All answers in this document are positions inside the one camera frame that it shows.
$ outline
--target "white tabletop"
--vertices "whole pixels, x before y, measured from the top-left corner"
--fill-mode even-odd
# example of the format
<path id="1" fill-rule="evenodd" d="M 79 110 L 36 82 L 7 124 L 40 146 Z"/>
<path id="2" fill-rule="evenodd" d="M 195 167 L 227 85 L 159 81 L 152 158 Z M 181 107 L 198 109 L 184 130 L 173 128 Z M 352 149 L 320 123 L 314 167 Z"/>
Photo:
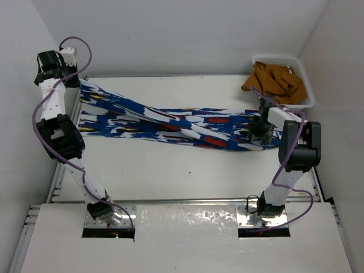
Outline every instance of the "white tabletop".
<path id="1" fill-rule="evenodd" d="M 288 203 L 287 217 L 307 206 Z M 82 238 L 85 213 L 84 204 L 42 205 L 22 273 L 351 272 L 329 203 L 276 238 L 239 239 L 231 205 L 137 206 L 135 243 Z"/>
<path id="2" fill-rule="evenodd" d="M 257 109 L 241 91 L 247 76 L 90 78 L 105 90 L 159 108 Z M 146 140 L 86 136 L 88 172 L 114 200 L 241 198 L 260 195 L 278 169 L 278 149 L 227 152 Z M 314 194 L 312 174 L 296 188 Z M 290 196 L 304 196 L 291 193 Z M 57 201 L 82 201 L 66 171 Z"/>

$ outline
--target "orange towel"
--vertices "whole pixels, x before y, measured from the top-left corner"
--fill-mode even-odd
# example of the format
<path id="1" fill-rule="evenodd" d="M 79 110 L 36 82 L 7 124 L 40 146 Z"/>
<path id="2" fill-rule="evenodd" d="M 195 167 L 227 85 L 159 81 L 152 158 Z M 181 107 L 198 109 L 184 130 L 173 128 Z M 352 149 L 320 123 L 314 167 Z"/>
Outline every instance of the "orange towel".
<path id="1" fill-rule="evenodd" d="M 253 67 L 254 71 L 241 87 L 243 91 L 250 91 L 254 86 L 264 96 L 274 95 L 280 104 L 300 104 L 307 98 L 303 81 L 292 68 L 260 61 L 256 61 Z"/>

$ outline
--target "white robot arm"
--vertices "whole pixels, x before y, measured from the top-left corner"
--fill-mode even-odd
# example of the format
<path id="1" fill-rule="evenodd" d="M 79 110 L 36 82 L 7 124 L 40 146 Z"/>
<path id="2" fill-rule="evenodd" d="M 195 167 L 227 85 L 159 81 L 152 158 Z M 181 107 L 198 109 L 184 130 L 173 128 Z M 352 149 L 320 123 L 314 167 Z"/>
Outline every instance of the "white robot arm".
<path id="1" fill-rule="evenodd" d="M 256 115 L 249 131 L 250 139 L 256 137 L 269 142 L 274 126 L 282 131 L 278 158 L 281 164 L 295 146 L 288 162 L 280 166 L 282 171 L 274 184 L 262 192 L 257 203 L 257 214 L 262 217 L 276 217 L 284 210 L 288 194 L 297 181 L 321 159 L 321 125 L 318 122 L 304 121 L 300 137 L 304 144 L 295 143 L 302 122 L 301 118 L 288 112 L 287 108 L 279 108 L 260 99 L 260 115 Z"/>
<path id="2" fill-rule="evenodd" d="M 38 75 L 35 84 L 41 88 L 43 99 L 49 95 L 56 82 L 77 71 L 75 58 L 76 50 L 70 47 L 61 49 L 59 53 L 46 51 L 38 54 Z M 84 140 L 65 112 L 66 88 L 78 88 L 79 86 L 80 81 L 77 76 L 59 83 L 52 96 L 43 104 L 42 115 L 36 125 L 48 145 L 66 160 L 86 171 L 83 180 L 82 172 L 59 160 L 72 174 L 81 189 L 90 215 L 94 220 L 102 220 L 115 225 L 122 218 L 122 213 L 117 208 L 100 202 L 100 200 L 111 200 L 105 189 L 90 177 L 90 172 L 84 163 Z M 56 158 L 48 150 L 47 152 L 51 158 Z"/>

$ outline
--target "white panel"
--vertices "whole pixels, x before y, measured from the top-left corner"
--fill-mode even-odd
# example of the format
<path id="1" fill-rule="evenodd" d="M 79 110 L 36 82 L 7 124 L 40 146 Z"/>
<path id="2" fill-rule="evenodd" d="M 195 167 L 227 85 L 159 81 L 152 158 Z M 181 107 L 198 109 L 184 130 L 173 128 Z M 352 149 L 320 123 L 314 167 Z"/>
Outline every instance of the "white panel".
<path id="1" fill-rule="evenodd" d="M 298 56 L 328 0 L 32 0 L 57 42 L 78 35 L 88 74 L 241 74 L 255 53 Z M 87 52 L 79 42 L 78 61 Z"/>
<path id="2" fill-rule="evenodd" d="M 0 18 L 0 272 L 8 272 L 29 205 L 46 200 L 55 169 L 31 114 L 42 99 L 36 55 L 56 43 L 30 0 L 2 1 Z"/>
<path id="3" fill-rule="evenodd" d="M 307 203 L 289 203 L 288 218 Z M 22 273 L 347 273 L 331 206 L 315 203 L 291 237 L 238 239 L 231 206 L 137 206 L 131 239 L 82 238 L 86 206 L 42 205 Z"/>
<path id="4" fill-rule="evenodd" d="M 364 1 L 332 0 L 301 57 L 322 124 L 317 168 L 325 197 L 333 197 L 355 272 L 364 268 Z"/>
<path id="5" fill-rule="evenodd" d="M 153 107 L 257 109 L 240 90 L 247 76 L 90 78 L 106 90 Z M 279 167 L 278 149 L 227 152 L 197 147 L 87 136 L 85 161 L 114 200 L 241 198 L 259 195 Z M 308 174 L 296 188 L 314 194 Z M 304 196 L 291 193 L 291 196 Z M 60 201 L 82 201 L 66 172 Z"/>

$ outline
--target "white wall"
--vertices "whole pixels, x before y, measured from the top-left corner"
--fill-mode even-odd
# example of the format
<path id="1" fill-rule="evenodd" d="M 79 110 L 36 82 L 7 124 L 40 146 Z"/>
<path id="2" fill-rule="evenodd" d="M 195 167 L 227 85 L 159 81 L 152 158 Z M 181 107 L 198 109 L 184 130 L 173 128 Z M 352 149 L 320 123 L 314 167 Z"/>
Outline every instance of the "white wall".
<path id="1" fill-rule="evenodd" d="M 355 272 L 364 268 L 364 1 L 332 0 L 301 59 L 322 124 L 318 166 L 325 197 L 333 196 Z"/>
<path id="2" fill-rule="evenodd" d="M 41 99 L 36 54 L 56 47 L 30 0 L 0 9 L 0 272 L 7 272 L 31 204 L 41 204 L 55 169 L 31 127 Z"/>
<path id="3" fill-rule="evenodd" d="M 246 73 L 257 52 L 298 56 L 328 3 L 32 1 L 56 42 L 78 35 L 90 43 L 89 75 Z M 85 60 L 86 51 L 79 51 L 79 60 Z"/>

